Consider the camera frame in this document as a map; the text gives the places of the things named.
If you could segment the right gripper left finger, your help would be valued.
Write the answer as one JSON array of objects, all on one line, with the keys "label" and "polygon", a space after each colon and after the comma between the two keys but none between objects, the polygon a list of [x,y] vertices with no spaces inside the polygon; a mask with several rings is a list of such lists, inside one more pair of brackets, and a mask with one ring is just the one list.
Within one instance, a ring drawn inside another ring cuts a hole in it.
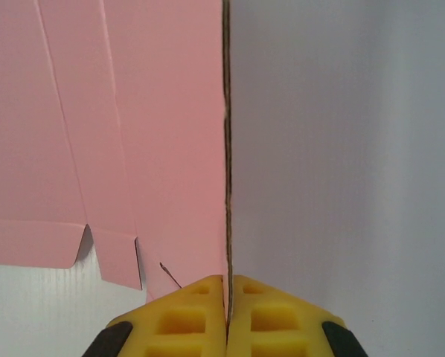
[{"label": "right gripper left finger", "polygon": [[110,321],[91,356],[225,356],[223,278],[212,275]]}]

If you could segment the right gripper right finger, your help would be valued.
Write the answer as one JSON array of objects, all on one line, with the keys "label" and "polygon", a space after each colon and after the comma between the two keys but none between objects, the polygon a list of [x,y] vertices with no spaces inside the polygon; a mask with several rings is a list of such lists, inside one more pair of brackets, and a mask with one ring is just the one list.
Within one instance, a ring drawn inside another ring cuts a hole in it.
[{"label": "right gripper right finger", "polygon": [[243,275],[234,277],[233,288],[229,356],[366,355],[331,312]]}]

